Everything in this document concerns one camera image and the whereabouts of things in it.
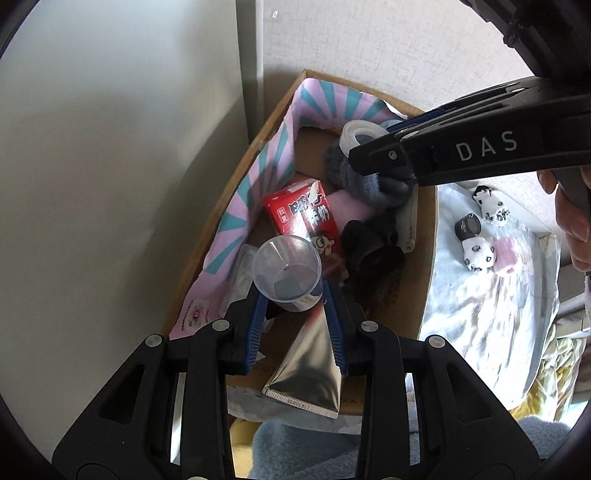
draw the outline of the clear plastic cup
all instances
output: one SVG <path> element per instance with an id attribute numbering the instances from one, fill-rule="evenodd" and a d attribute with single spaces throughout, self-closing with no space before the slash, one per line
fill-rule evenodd
<path id="1" fill-rule="evenodd" d="M 290 312 L 303 312 L 320 300 L 321 277 L 314 245 L 295 235 L 271 238 L 252 260 L 252 279 L 258 290 Z"/>

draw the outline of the white wall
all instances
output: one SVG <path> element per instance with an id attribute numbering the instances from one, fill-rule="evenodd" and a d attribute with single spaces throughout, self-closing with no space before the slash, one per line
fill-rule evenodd
<path id="1" fill-rule="evenodd" d="M 248 137 L 252 141 L 265 121 L 263 97 L 264 0 L 236 0 L 238 49 Z"/>
<path id="2" fill-rule="evenodd" d="M 265 0 L 264 15 L 267 114 L 306 68 L 424 110 L 531 75 L 459 0 Z"/>
<path id="3" fill-rule="evenodd" d="M 0 392 L 55 445 L 247 147 L 233 0 L 41 0 L 0 60 Z"/>

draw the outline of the finger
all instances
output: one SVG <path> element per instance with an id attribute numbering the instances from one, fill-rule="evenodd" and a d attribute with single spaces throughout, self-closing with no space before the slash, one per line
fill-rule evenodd
<path id="1" fill-rule="evenodd" d="M 550 194 L 553 191 L 555 191 L 556 185 L 558 184 L 558 182 L 556 181 L 556 177 L 550 170 L 540 170 L 538 172 L 538 181 L 540 182 L 540 185 L 542 185 L 542 188 L 547 194 Z"/>
<path id="2" fill-rule="evenodd" d="M 577 270 L 581 272 L 588 272 L 591 271 L 591 263 L 581 262 L 581 260 L 577 260 L 576 258 L 571 257 L 573 260 L 573 266 Z"/>
<path id="3" fill-rule="evenodd" d="M 583 212 L 569 202 L 562 188 L 556 190 L 554 204 L 556 205 L 556 223 L 558 226 L 582 242 L 589 240 L 591 225 L 589 225 Z"/>
<path id="4" fill-rule="evenodd" d="M 591 189 L 591 166 L 587 165 L 581 167 L 581 176 L 583 177 L 583 181 L 587 184 L 587 188 Z"/>
<path id="5" fill-rule="evenodd" d="M 566 242 L 570 248 L 570 258 L 591 264 L 591 242 L 582 242 L 568 234 L 566 235 Z"/>

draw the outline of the silver foil pouch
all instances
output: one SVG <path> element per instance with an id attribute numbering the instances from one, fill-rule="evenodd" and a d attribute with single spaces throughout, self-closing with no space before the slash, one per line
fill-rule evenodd
<path id="1" fill-rule="evenodd" d="M 306 322 L 262 392 L 292 407 L 335 419 L 342 375 L 335 363 L 324 303 L 318 302 L 306 314 Z"/>

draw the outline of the pink sock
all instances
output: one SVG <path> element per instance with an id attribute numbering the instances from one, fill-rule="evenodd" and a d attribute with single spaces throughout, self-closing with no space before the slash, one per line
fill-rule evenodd
<path id="1" fill-rule="evenodd" d="M 515 273 L 521 267 L 520 248 L 517 240 L 504 236 L 492 243 L 495 248 L 495 264 L 493 270 L 501 277 Z"/>
<path id="2" fill-rule="evenodd" d="M 352 197 L 346 190 L 331 193 L 326 200 L 339 233 L 351 220 L 364 222 L 378 213 L 375 207 Z"/>

